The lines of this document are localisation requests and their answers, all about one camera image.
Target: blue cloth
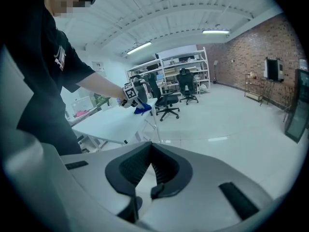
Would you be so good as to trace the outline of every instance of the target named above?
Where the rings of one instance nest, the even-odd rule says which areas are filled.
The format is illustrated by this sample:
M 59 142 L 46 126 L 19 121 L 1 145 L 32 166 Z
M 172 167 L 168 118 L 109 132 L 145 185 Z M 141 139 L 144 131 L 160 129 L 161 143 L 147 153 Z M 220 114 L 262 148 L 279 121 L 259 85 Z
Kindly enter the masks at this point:
M 141 109 L 141 108 L 136 108 L 135 109 L 135 111 L 134 111 L 134 114 L 143 114 L 143 113 L 145 113 L 145 112 L 147 112 L 147 111 L 149 111 L 149 110 L 151 110 L 151 106 L 150 105 L 148 105 L 148 104 L 146 104 L 146 103 L 143 103 L 142 104 L 143 105 L 143 109 Z

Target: short sleeve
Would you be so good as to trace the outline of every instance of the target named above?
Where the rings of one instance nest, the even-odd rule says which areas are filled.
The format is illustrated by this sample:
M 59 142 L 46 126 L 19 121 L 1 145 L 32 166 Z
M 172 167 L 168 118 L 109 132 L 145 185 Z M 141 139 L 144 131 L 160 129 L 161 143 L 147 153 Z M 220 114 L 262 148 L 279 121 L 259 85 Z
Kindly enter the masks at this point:
M 63 68 L 63 87 L 73 93 L 80 88 L 77 83 L 84 80 L 89 75 L 95 73 L 95 71 L 90 66 L 81 61 L 75 49 L 69 43 L 66 35 L 61 31 L 60 33 L 63 34 L 64 39 L 67 41 L 65 44 L 66 56 Z

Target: brick wall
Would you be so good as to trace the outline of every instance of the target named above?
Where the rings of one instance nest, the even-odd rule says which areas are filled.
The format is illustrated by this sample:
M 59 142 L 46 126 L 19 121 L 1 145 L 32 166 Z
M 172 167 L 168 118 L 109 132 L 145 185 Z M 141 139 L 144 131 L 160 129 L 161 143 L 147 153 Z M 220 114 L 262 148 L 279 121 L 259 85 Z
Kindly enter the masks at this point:
M 212 60 L 219 60 L 217 80 L 240 88 L 245 86 L 246 73 L 253 71 L 257 76 L 263 76 L 266 57 L 280 58 L 284 64 L 284 81 L 282 84 L 274 84 L 271 95 L 271 99 L 280 104 L 284 104 L 285 89 L 295 84 L 295 69 L 299 68 L 299 59 L 305 58 L 297 35 L 283 14 L 261 23 L 226 44 L 197 47 L 200 49 L 203 46 L 207 50 L 210 70 L 213 69 Z

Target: shirt logo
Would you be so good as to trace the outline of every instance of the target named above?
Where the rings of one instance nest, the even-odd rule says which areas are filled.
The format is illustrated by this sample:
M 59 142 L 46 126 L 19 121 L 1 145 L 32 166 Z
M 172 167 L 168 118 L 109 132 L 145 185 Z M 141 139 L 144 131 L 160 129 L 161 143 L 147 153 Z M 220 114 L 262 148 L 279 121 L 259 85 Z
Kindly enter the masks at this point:
M 59 47 L 58 53 L 54 55 L 54 57 L 56 58 L 55 62 L 59 65 L 59 68 L 63 71 L 66 54 L 62 46 Z

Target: black pants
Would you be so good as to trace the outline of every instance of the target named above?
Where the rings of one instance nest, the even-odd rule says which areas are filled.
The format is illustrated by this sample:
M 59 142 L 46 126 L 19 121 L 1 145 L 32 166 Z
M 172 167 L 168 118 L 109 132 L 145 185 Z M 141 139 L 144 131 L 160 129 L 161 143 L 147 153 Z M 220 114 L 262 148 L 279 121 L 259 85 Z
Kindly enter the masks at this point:
M 65 119 L 59 123 L 44 125 L 43 128 L 19 129 L 31 133 L 42 143 L 53 145 L 61 156 L 82 153 L 76 135 Z

